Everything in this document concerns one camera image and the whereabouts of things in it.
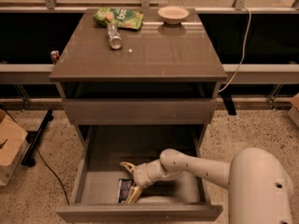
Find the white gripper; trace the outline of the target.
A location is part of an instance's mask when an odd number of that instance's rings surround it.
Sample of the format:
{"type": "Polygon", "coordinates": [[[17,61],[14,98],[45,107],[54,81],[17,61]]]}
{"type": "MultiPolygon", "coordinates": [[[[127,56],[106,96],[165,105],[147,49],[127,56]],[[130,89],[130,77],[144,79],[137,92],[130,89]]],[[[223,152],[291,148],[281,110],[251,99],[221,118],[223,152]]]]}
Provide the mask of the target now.
{"type": "Polygon", "coordinates": [[[134,164],[121,161],[120,166],[124,167],[129,173],[133,174],[133,178],[137,186],[130,187],[126,203],[136,203],[141,196],[143,189],[150,187],[153,182],[149,178],[147,164],[143,163],[135,166],[134,164]]]}

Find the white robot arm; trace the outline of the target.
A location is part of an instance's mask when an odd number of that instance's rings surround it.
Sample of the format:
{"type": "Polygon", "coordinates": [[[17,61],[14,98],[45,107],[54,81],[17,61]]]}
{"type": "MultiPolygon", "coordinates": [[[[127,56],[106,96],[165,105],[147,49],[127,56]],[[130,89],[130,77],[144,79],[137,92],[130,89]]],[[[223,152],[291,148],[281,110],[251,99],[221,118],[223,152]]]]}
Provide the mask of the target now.
{"type": "Polygon", "coordinates": [[[190,173],[229,191],[230,224],[292,224],[292,180],[278,159],[263,149],[245,148],[227,163],[169,148],[156,161],[139,165],[122,161],[120,165],[135,182],[128,203],[136,202],[144,189],[158,181],[190,173]]]}

